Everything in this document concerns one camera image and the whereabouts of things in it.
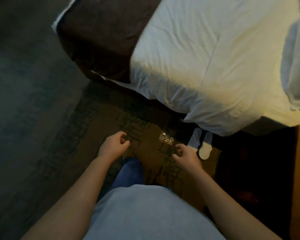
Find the gray t-shirt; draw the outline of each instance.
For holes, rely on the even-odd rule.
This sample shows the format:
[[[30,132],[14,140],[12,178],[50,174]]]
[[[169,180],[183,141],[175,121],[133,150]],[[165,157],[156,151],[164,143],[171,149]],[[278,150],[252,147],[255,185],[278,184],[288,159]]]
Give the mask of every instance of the gray t-shirt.
[[[84,240],[222,239],[198,210],[161,186],[111,190],[96,204]]]

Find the white bed sheet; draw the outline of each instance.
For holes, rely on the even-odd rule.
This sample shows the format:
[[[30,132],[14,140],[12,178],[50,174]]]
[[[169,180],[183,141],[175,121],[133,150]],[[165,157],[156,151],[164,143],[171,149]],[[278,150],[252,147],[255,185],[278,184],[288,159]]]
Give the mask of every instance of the white bed sheet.
[[[263,115],[300,124],[276,67],[299,16],[298,0],[162,0],[132,55],[131,84],[116,83],[222,136]]]

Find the forearm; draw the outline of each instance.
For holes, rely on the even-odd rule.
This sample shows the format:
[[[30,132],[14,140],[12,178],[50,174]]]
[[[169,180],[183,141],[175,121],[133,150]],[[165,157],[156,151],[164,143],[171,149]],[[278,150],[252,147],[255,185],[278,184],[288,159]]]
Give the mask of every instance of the forearm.
[[[226,239],[281,239],[230,197],[204,170],[192,175]]]
[[[82,239],[110,165],[96,158],[23,239]]]

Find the person's right arm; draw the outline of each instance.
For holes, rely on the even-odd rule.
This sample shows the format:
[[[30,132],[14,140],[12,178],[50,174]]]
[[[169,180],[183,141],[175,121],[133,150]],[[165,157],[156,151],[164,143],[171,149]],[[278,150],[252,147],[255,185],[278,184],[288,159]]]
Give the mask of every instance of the person's right arm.
[[[216,225],[226,239],[281,239],[240,206],[202,169],[200,159],[192,148],[183,144],[176,147],[179,148],[179,156],[173,154],[173,158],[196,181]]]

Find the pant leg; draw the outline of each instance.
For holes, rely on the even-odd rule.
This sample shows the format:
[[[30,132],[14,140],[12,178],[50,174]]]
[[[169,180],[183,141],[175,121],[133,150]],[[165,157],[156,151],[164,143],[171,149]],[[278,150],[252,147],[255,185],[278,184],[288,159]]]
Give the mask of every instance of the pant leg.
[[[141,162],[136,157],[128,157],[124,161],[126,163],[122,166],[108,192],[118,187],[145,184]]]

